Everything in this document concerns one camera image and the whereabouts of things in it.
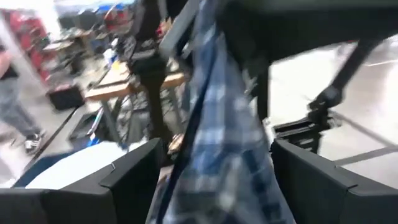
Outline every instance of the black metal bar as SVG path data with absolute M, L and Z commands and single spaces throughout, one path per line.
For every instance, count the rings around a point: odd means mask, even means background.
M 141 121 L 134 113 L 134 97 L 132 95 L 129 96 L 131 101 L 131 114 L 129 118 L 129 128 L 127 131 L 126 145 L 130 145 L 133 142 L 138 142 L 144 137 L 144 128 L 141 126 Z
M 337 76 L 332 81 L 331 86 L 335 87 L 339 91 L 342 91 L 355 75 L 355 72 L 358 70 L 361 64 L 366 60 L 368 55 L 381 42 L 382 40 L 360 40 L 358 42 L 358 46 L 348 57 Z
M 269 69 L 267 67 L 263 73 L 257 77 L 257 113 L 260 120 L 269 116 Z

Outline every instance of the black stand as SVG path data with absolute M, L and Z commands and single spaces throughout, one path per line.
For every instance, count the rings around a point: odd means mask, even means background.
M 146 89 L 149 104 L 152 129 L 150 138 L 162 138 L 164 149 L 172 140 L 172 132 L 164 123 L 162 102 L 160 100 L 160 88 L 166 78 L 166 62 L 159 56 L 156 50 L 146 50 L 133 55 L 129 68 L 139 77 L 140 83 Z
M 318 153 L 320 132 L 340 126 L 341 121 L 329 115 L 329 109 L 343 100 L 343 90 L 359 66 L 381 40 L 361 40 L 349 56 L 332 83 L 326 87 L 308 107 L 306 118 L 291 123 L 275 126 L 276 137 L 289 143 Z
M 262 121 L 269 117 L 269 67 L 259 74 L 257 77 L 257 114 L 259 119 Z

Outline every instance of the wooden table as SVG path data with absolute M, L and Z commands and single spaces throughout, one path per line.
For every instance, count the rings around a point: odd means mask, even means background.
M 111 112 L 108 101 L 112 98 L 124 98 L 126 96 L 137 94 L 139 92 L 145 91 L 145 88 L 142 85 L 137 85 L 136 83 L 131 83 L 128 81 L 129 73 L 123 68 L 124 66 L 125 63 L 121 63 L 119 68 L 116 68 L 113 65 L 109 72 L 98 84 L 99 86 L 105 85 L 105 87 L 93 88 L 89 90 L 86 93 L 85 98 L 87 100 L 101 102 L 104 110 L 105 120 L 113 140 L 118 142 L 121 147 L 128 147 L 127 145 L 123 144 L 122 139 L 118 134 L 116 120 Z M 184 75 L 182 73 L 176 73 L 166 77 L 162 88 L 174 88 L 183 84 L 184 82 Z M 178 114 L 177 116 L 179 122 L 181 122 L 180 115 Z

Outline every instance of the shoe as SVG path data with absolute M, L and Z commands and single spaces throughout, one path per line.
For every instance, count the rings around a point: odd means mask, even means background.
M 32 155 L 35 154 L 40 149 L 40 143 L 42 142 L 43 137 L 40 134 L 35 134 L 32 136 L 26 137 L 25 140 L 25 151 L 26 154 Z

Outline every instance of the blue plaid fabric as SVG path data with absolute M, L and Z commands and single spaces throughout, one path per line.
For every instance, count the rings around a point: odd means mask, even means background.
M 275 179 L 264 128 L 251 112 L 243 79 L 216 30 L 215 2 L 203 1 L 195 21 L 191 87 L 203 90 L 207 80 L 207 89 L 190 159 L 163 224 L 294 223 Z

